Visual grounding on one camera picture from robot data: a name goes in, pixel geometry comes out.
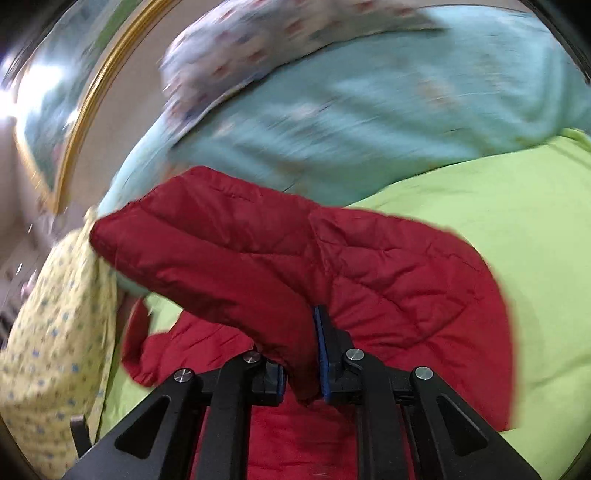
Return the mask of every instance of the red fabric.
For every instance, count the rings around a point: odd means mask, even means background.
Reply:
[[[171,332],[148,338],[137,310],[124,362],[144,385],[179,367],[216,368],[250,337],[286,367],[299,399],[314,397],[311,306],[323,303],[356,346],[392,367],[432,367],[494,428],[508,425],[505,306],[482,258],[448,232],[320,207],[196,167],[99,220],[90,242],[186,310]],[[261,480],[352,479],[351,418],[321,402],[302,406],[288,392],[281,407],[255,409],[249,465]]]

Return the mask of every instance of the light blue fabric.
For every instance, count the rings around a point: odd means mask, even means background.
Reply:
[[[591,128],[591,91],[533,14],[429,13],[447,29],[325,48],[219,106],[168,152],[159,119],[99,213],[145,194],[166,161],[348,205],[427,170]]]
[[[168,127],[180,139],[232,94],[332,43],[433,28],[428,15],[398,0],[225,0],[164,55]]]

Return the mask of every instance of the yellow patterned cloth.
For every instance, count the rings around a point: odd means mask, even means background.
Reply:
[[[70,418],[96,438],[115,345],[116,281],[93,252],[95,221],[52,251],[0,352],[0,414],[32,466],[61,478],[76,461]]]

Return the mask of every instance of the laundry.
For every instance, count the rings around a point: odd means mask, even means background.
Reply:
[[[95,218],[88,210],[84,227],[51,251],[0,351],[0,414],[47,479],[61,478],[77,461],[73,416],[85,416],[95,441],[111,370],[117,288],[88,244]]]
[[[251,478],[356,476],[352,413],[296,400],[318,393],[320,303],[356,346],[391,367],[432,367],[494,428],[508,427],[506,309],[482,258],[451,233],[196,167],[99,220],[90,241],[185,308],[169,332],[147,336],[147,309],[136,307],[123,362],[142,385],[179,367],[217,368],[250,339],[286,367],[283,404],[253,411]]]

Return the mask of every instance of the green cloth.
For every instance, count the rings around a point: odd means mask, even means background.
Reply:
[[[146,297],[145,303],[150,310],[150,333],[170,330],[182,311],[181,307],[155,293]],[[111,367],[105,407],[100,419],[100,438],[103,438],[152,390],[131,380],[121,365],[121,344],[118,345],[114,358],[117,361],[113,362]]]
[[[539,147],[395,183],[354,207],[423,220],[466,238],[508,303],[515,339],[514,430],[505,438],[557,480],[591,433],[591,142],[565,130]],[[152,326],[179,308],[151,296]],[[101,433],[147,394],[112,374]]]

